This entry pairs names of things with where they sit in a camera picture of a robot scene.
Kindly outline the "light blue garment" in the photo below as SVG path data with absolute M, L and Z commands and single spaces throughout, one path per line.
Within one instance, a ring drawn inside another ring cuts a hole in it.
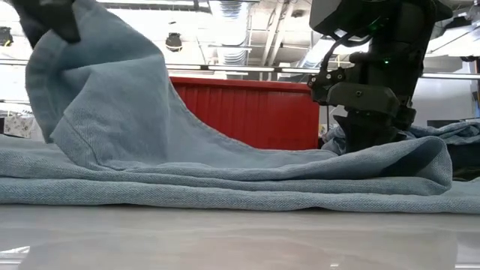
M 447 144 L 405 139 L 351 154 L 250 147 L 185 106 L 147 37 L 75 0 L 80 42 L 47 27 L 25 69 L 43 142 L 0 135 L 0 204 L 480 215 L 480 177 L 455 181 Z

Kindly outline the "white hanging cloth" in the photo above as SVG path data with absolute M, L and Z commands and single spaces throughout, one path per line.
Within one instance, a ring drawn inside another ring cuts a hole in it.
M 33 115 L 12 115 L 4 118 L 3 134 L 31 140 L 42 140 L 43 138 Z

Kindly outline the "silver smooth ventilation duct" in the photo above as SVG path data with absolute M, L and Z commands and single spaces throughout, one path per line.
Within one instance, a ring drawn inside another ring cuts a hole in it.
M 326 53 L 332 48 L 335 40 L 320 38 L 314 45 L 305 53 L 296 65 L 297 68 L 315 68 L 324 59 Z

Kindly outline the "red plastic bin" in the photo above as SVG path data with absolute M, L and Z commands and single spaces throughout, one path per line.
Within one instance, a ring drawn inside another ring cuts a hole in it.
M 202 122 L 258 149 L 318 147 L 320 107 L 305 85 L 239 79 L 171 79 Z

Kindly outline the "blue white striped shirt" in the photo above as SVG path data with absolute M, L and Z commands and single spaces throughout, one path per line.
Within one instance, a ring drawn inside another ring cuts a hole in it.
M 469 145 L 480 143 L 480 121 L 459 121 L 439 128 L 413 125 L 407 131 L 400 131 L 399 135 L 401 140 L 439 137 L 447 145 Z M 321 139 L 324 142 L 322 150 L 328 150 L 337 155 L 346 153 L 345 135 L 339 125 L 325 133 Z

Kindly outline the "dark teal garment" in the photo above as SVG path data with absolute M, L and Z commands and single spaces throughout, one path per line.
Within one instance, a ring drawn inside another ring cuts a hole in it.
M 468 145 L 448 145 L 453 179 L 468 182 L 480 177 L 480 142 Z

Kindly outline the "dark ceiling fixture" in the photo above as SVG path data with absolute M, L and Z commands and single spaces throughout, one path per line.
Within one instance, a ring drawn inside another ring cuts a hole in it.
M 0 26 L 0 47 L 10 47 L 14 42 L 11 34 L 11 28 Z

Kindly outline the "LED light bar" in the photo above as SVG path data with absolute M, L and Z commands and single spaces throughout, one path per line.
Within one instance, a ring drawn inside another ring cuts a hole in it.
M 282 74 L 318 74 L 319 68 L 308 69 L 298 67 L 260 67 L 207 64 L 163 64 L 163 69 L 173 71 L 224 71 L 236 73 L 282 73 Z M 423 79 L 435 80 L 475 80 L 480 81 L 478 73 L 423 73 Z

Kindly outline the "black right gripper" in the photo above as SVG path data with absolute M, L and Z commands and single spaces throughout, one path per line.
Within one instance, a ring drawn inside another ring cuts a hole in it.
M 412 98 L 420 77 L 420 52 L 355 52 L 350 61 L 352 67 L 328 72 L 328 104 L 347 111 L 334 117 L 344 132 L 346 152 L 405 140 L 403 130 L 416 116 Z

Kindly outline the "small black monitor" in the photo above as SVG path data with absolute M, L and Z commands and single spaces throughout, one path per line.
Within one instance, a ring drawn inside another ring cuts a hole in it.
M 466 123 L 467 122 L 464 120 L 427 120 L 427 126 L 436 129 L 451 127 L 456 128 Z

